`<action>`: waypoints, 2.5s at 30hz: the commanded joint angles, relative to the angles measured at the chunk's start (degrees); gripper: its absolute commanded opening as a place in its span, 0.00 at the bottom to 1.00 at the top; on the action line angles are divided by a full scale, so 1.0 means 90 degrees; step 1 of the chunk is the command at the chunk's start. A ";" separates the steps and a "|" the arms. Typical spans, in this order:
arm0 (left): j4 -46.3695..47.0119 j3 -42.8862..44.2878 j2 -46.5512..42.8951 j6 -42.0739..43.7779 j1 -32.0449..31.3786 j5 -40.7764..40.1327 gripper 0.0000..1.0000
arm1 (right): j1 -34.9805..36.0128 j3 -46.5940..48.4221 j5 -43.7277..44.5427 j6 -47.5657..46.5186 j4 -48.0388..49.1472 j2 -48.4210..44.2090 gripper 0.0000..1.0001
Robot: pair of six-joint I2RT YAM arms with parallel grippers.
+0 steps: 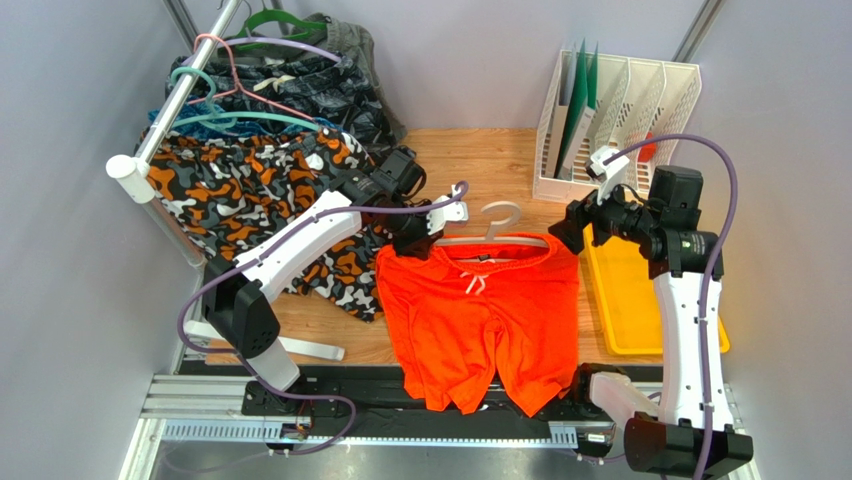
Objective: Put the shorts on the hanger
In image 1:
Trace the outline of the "beige plastic hanger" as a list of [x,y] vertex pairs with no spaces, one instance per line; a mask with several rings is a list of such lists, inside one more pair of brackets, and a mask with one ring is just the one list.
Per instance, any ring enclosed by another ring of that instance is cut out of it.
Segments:
[[436,246],[461,246],[461,245],[521,245],[539,248],[548,248],[545,240],[520,235],[503,235],[499,233],[509,227],[517,225],[522,218],[521,207],[512,201],[495,201],[483,206],[482,214],[506,214],[505,218],[492,220],[483,236],[444,237],[438,240]]

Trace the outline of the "bright orange shorts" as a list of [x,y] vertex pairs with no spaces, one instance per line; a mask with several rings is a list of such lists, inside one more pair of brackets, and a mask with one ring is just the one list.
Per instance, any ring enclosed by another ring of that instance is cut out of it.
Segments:
[[579,258],[535,245],[435,245],[427,259],[376,257],[378,296],[407,394],[475,412],[494,378],[528,417],[562,398],[578,359]]

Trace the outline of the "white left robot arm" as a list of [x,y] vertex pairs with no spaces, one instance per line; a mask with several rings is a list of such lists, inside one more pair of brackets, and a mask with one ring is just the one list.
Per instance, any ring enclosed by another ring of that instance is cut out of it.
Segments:
[[345,169],[271,238],[232,260],[218,256],[208,262],[197,296],[203,318],[269,391],[281,394],[300,376],[279,338],[271,302],[311,263],[358,233],[367,218],[391,233],[398,253],[425,259],[442,237],[450,211],[466,213],[464,181],[432,203],[410,205],[409,196],[424,176],[405,151],[393,152],[377,167]]

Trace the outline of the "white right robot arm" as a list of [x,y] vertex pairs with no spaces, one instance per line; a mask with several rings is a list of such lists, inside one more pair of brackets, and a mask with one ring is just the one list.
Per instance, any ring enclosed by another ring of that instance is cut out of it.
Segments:
[[617,237],[636,244],[648,263],[663,330],[659,400],[619,368],[594,363],[578,367],[569,396],[584,414],[603,413],[621,430],[633,471],[667,479],[722,479],[754,455],[752,438],[735,430],[724,390],[722,240],[698,228],[703,185],[697,170],[660,167],[644,201],[628,200],[623,185],[597,189],[569,203],[548,230],[575,254],[586,245],[585,232],[595,247]]

